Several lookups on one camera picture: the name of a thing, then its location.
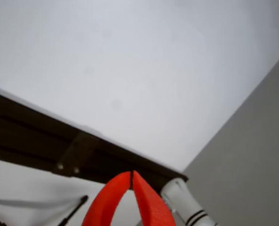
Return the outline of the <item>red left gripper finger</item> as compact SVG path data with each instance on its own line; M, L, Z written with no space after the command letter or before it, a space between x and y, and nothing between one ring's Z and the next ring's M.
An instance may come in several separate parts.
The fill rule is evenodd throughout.
M83 226L110 226L115 210L131 187L129 171L118 174L98 193L82 222Z

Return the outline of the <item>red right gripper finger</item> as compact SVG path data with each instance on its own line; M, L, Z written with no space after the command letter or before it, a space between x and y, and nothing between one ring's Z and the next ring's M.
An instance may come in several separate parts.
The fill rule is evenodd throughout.
M144 226L176 225L169 207L137 171L133 172L133 190Z

